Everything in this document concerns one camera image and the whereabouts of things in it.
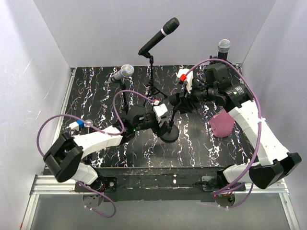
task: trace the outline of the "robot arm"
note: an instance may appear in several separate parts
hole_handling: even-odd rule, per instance
[[[192,112],[198,107],[199,102],[215,101],[240,125],[254,148],[258,135],[258,122],[262,122],[257,154],[259,162],[252,164],[248,173],[238,182],[254,183],[257,187],[265,189],[287,176],[301,162],[298,153],[289,153],[288,149],[279,142],[264,119],[259,121],[257,106],[251,93],[243,84],[232,85],[224,64],[216,63],[205,67],[204,84],[191,84],[193,75],[190,72],[190,76],[185,76],[187,71],[188,69],[181,69],[177,75],[177,81],[186,84],[185,92],[169,97],[175,111],[180,111],[181,114]],[[247,164],[227,166],[218,172],[221,186],[233,182],[247,166]]]
[[[113,136],[93,132],[86,135],[70,136],[68,133],[64,133],[45,154],[44,161],[58,182],[74,179],[97,189],[101,185],[97,172],[91,165],[86,165],[81,160],[93,152],[130,141],[134,138],[135,132],[139,130],[151,128],[158,137],[162,138],[171,130],[165,121],[168,117],[167,113],[165,104],[154,106],[148,113],[146,108],[142,106],[132,106],[123,119],[125,131],[122,135]],[[117,121],[103,131],[119,133],[120,126]]]
[[[246,101],[241,107],[228,112],[240,125],[250,143],[255,148],[258,135],[258,122],[261,124],[261,138],[258,149],[259,162],[254,163],[238,182],[254,183],[265,189],[287,176],[301,162],[298,153],[290,153],[273,134],[268,124],[258,119],[258,110],[254,101]],[[232,165],[223,170],[223,179],[233,182],[247,167],[246,164]]]

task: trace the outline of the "black round base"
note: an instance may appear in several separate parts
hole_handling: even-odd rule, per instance
[[[179,137],[179,129],[177,126],[173,125],[172,130],[170,132],[165,133],[163,136],[160,137],[162,141],[165,143],[173,143]]]

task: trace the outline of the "black marble surface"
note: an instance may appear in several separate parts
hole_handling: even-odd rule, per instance
[[[176,74],[180,68],[191,66],[154,66],[155,86],[167,95],[180,92]],[[103,129],[116,121],[112,110],[112,100],[118,92],[118,84],[108,83],[110,74],[120,67],[77,68],[71,89],[66,113],[91,119],[97,127]],[[145,94],[150,69],[148,66],[134,67],[135,72],[125,79],[127,89]],[[194,76],[203,77],[204,66],[194,71]],[[239,83],[234,71],[230,71],[233,83]],[[143,99],[137,95],[127,94],[129,104],[142,104]],[[164,101],[169,111],[172,106]],[[247,163],[253,148],[238,125],[226,138],[215,138],[209,120],[221,110],[214,103],[203,103],[192,114],[175,116],[175,125],[180,130],[179,139],[172,144],[161,141],[151,130],[140,131],[136,138],[122,146],[111,147],[93,154],[93,166],[96,167],[201,167],[226,166]],[[62,132],[69,131],[69,124],[74,120],[64,118]]]

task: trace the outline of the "silver microphone head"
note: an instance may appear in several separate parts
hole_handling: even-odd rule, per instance
[[[230,41],[227,39],[223,39],[217,45],[220,53],[227,53],[230,49]]]
[[[123,65],[120,68],[121,74],[125,77],[125,78],[129,78],[131,77],[131,75],[134,73],[134,67],[132,65]]]

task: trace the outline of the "white enclosure wall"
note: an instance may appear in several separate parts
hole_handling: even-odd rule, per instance
[[[278,0],[260,30],[243,72],[277,138],[302,163],[286,177],[300,228],[307,229],[307,2]]]
[[[148,65],[139,49],[172,17],[180,26],[150,53],[155,65],[195,64],[232,43],[242,63],[275,0],[34,0],[70,67]]]
[[[60,112],[70,68],[32,0],[0,0],[0,229],[19,229],[44,162],[35,138]],[[41,138],[51,145],[56,121]]]

